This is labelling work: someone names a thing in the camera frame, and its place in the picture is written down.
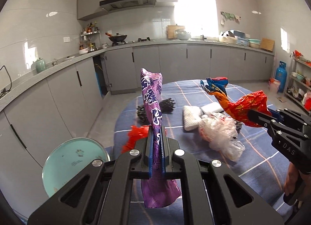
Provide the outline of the person right hand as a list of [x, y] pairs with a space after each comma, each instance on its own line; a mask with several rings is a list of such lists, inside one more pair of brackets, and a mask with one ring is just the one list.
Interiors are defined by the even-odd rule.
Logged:
[[311, 176], [302, 174], [291, 162], [289, 163], [287, 177], [284, 184], [284, 193], [286, 196], [293, 193], [298, 176], [301, 176], [305, 183], [305, 187], [298, 197], [298, 200], [304, 201], [310, 196]]

